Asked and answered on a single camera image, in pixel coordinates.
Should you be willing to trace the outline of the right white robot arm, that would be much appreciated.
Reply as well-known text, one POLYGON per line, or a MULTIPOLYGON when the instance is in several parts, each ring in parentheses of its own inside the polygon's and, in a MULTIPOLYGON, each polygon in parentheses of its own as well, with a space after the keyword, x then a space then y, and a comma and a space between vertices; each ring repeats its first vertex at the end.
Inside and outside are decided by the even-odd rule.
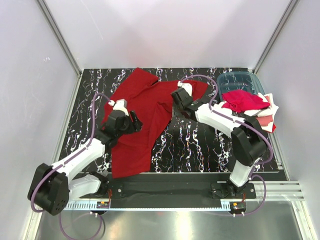
POLYGON ((224 112, 211 101, 202 98, 193 100, 192 91, 184 87, 173 91, 171 97, 185 118, 208 125, 231 138, 236 161, 227 181, 227 192, 230 197, 239 198, 244 194, 258 160, 267 150, 270 152, 270 160, 274 155, 267 134, 257 118, 237 117, 224 112))

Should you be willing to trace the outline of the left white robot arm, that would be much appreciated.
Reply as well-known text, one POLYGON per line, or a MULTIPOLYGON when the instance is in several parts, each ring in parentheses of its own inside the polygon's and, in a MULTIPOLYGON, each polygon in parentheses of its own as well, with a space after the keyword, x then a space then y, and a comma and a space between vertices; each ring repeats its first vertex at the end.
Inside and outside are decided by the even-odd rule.
POLYGON ((56 216, 73 199, 90 194, 103 198, 108 193, 103 177, 96 173, 81 178, 76 176, 91 162, 114 148, 120 137, 137 133, 142 126, 135 111, 125 113, 123 110, 112 110, 107 121, 83 146, 52 165, 40 164, 27 194, 32 210, 56 216))

